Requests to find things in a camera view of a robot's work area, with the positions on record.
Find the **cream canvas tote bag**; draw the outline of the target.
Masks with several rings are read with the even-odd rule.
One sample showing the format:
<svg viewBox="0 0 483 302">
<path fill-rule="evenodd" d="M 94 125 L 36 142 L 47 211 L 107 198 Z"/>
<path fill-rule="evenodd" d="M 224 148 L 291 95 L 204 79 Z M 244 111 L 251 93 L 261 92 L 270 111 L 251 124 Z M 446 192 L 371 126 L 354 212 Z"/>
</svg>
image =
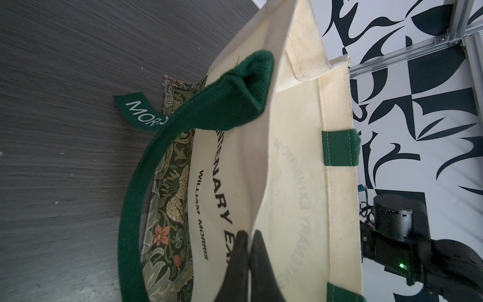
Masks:
<svg viewBox="0 0 483 302">
<path fill-rule="evenodd" d="M 327 58 L 309 1 L 269 1 L 174 112 L 115 96 L 154 133 L 118 234 L 123 301 L 215 301 L 236 234 L 264 238 L 286 301 L 363 301 L 349 58 Z"/>
</svg>

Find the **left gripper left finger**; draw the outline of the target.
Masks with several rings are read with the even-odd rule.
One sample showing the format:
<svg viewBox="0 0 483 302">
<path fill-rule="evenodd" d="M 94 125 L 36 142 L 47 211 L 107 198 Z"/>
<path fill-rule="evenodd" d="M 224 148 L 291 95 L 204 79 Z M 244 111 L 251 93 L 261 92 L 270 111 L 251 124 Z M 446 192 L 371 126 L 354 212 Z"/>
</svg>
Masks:
<svg viewBox="0 0 483 302">
<path fill-rule="evenodd" d="M 247 249 L 248 234 L 240 230 L 235 237 L 235 244 L 231 252 L 230 261 L 226 269 L 225 278 L 215 298 L 221 301 L 248 301 L 249 281 L 249 253 Z"/>
</svg>

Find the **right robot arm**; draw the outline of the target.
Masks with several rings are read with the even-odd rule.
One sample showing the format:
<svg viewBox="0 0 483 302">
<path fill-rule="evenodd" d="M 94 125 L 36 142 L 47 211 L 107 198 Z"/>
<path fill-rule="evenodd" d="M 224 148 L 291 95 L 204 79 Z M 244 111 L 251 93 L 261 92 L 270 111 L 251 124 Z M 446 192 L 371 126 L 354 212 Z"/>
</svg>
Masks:
<svg viewBox="0 0 483 302">
<path fill-rule="evenodd" d="M 358 192 L 365 195 L 359 204 L 362 258 L 408 286 L 422 285 L 413 295 L 395 293 L 393 301 L 482 301 L 482 258 L 456 240 L 431 238 L 420 193 L 379 190 L 371 200 L 362 184 Z"/>
</svg>

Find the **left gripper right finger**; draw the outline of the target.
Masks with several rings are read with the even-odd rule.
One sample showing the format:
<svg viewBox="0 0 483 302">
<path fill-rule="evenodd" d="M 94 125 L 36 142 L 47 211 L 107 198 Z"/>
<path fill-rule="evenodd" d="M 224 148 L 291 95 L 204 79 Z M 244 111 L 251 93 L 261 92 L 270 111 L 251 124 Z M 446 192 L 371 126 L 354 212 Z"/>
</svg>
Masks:
<svg viewBox="0 0 483 302">
<path fill-rule="evenodd" d="M 256 230 L 250 250 L 251 288 L 250 301 L 285 302 L 270 263 L 264 238 L 260 230 Z"/>
</svg>

